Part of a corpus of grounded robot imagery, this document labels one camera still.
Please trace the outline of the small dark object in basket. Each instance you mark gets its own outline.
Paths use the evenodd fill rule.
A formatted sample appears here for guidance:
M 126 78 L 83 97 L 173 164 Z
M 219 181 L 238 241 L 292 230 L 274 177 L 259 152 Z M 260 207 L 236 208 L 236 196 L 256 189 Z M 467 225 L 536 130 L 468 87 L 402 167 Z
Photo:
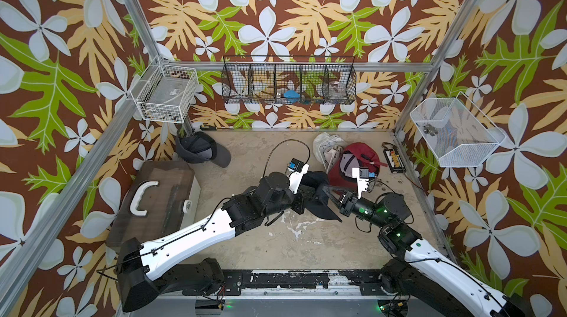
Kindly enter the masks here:
M 439 130 L 431 124 L 426 124 L 423 127 L 423 132 L 424 132 L 425 135 L 436 136 L 436 135 L 438 135 Z

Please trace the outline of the white baseball cap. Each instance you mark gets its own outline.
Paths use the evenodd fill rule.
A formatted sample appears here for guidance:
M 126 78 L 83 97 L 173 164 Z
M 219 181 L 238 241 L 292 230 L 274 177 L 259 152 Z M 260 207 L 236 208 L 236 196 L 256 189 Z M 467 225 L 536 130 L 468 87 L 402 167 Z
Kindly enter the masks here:
M 315 158 L 322 163 L 326 173 L 340 160 L 346 146 L 347 143 L 339 135 L 322 133 L 314 139 Z

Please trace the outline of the black orange device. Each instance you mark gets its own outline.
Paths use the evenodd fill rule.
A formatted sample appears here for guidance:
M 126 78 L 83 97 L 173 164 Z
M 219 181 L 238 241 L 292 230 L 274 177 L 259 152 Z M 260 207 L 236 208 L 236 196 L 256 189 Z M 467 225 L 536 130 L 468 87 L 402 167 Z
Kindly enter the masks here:
M 388 168 L 392 173 L 403 174 L 406 168 L 400 158 L 400 154 L 394 148 L 383 150 Z

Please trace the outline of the grey baseball cap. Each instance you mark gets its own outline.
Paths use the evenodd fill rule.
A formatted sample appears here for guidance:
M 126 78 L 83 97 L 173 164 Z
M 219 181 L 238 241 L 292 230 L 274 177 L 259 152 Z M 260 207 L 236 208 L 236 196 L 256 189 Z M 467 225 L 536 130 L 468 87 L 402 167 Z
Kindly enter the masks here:
M 189 164 L 211 162 L 226 168 L 231 162 L 228 149 L 202 131 L 187 136 L 178 134 L 175 140 L 177 155 Z

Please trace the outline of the brown lidded storage box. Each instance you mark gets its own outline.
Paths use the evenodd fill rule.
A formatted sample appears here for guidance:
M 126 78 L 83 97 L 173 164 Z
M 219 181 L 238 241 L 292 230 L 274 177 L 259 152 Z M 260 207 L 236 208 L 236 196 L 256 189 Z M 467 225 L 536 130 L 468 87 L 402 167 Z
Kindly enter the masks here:
M 144 162 L 123 199 L 106 246 L 119 252 L 131 238 L 144 243 L 192 225 L 200 194 L 201 186 L 187 162 Z

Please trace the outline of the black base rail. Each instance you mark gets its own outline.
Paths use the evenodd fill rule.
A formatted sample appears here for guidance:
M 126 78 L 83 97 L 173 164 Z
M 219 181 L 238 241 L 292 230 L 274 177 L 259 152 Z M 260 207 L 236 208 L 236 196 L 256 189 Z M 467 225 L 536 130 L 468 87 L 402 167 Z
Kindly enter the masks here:
M 323 293 L 356 296 L 393 296 L 403 291 L 395 273 L 380 269 L 354 270 L 227 270 L 222 271 L 227 296 L 252 290 L 266 293 Z

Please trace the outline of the white mesh basket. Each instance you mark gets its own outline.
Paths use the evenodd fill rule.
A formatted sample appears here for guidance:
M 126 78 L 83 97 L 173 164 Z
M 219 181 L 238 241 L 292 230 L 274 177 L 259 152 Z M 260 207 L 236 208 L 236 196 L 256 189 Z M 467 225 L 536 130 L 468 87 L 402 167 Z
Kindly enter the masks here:
M 426 98 L 410 112 L 410 118 L 441 168 L 480 166 L 506 138 L 506 133 L 462 92 L 453 98 Z M 436 127 L 438 135 L 425 135 L 426 124 Z

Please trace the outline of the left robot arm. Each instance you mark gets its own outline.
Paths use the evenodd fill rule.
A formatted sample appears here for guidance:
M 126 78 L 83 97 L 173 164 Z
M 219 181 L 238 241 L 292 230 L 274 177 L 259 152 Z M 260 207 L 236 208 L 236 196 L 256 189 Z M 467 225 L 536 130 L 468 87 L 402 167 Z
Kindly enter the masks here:
M 182 261 L 260 227 L 271 215 L 319 205 L 317 190 L 328 182 L 324 172 L 308 171 L 294 192 L 285 174 L 273 172 L 258 186 L 221 200 L 212 214 L 183 230 L 144 243 L 136 237 L 125 241 L 115 266 L 123 312 L 137 311 L 174 291 L 193 290 L 204 296 L 219 291 L 224 274 L 216 259 L 186 266 Z

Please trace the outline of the maroon baseball cap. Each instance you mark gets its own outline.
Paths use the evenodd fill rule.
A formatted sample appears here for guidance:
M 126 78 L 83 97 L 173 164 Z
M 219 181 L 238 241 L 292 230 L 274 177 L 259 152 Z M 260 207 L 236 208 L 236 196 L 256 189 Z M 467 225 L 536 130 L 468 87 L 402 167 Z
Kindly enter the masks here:
M 369 145 L 362 142 L 349 144 L 342 151 L 337 163 L 329 170 L 329 184 L 335 187 L 357 189 L 357 179 L 352 175 L 354 168 L 368 168 L 369 172 L 379 175 L 387 164 Z

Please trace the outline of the black baseball cap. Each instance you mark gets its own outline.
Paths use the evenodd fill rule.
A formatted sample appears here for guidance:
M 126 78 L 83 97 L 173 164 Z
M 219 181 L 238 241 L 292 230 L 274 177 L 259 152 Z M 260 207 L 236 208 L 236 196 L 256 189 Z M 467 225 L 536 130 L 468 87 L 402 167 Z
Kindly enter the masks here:
M 312 188 L 315 193 L 304 200 L 304 208 L 322 220 L 337 220 L 343 222 L 328 206 L 329 196 L 324 189 L 329 185 L 328 175 L 323 171 L 308 171 L 302 178 L 301 184 Z

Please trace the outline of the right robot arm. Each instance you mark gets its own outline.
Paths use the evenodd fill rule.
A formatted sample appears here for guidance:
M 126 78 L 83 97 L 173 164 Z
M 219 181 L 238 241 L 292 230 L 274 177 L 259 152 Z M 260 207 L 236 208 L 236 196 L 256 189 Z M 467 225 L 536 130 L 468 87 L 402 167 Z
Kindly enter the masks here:
M 527 301 L 481 282 L 436 250 L 406 223 L 404 197 L 386 192 L 371 201 L 342 187 L 322 190 L 341 215 L 354 215 L 379 229 L 378 239 L 392 256 L 381 270 L 385 289 L 414 296 L 443 316 L 533 316 Z

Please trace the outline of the blue object in basket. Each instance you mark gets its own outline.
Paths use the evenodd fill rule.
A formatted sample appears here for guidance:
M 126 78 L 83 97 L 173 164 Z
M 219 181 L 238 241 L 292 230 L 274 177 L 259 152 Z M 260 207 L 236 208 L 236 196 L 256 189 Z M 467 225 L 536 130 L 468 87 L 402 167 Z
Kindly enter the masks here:
M 289 90 L 284 94 L 284 98 L 288 101 L 288 102 L 298 102 L 299 99 L 301 98 L 301 95 L 298 94 L 296 91 L 293 90 Z

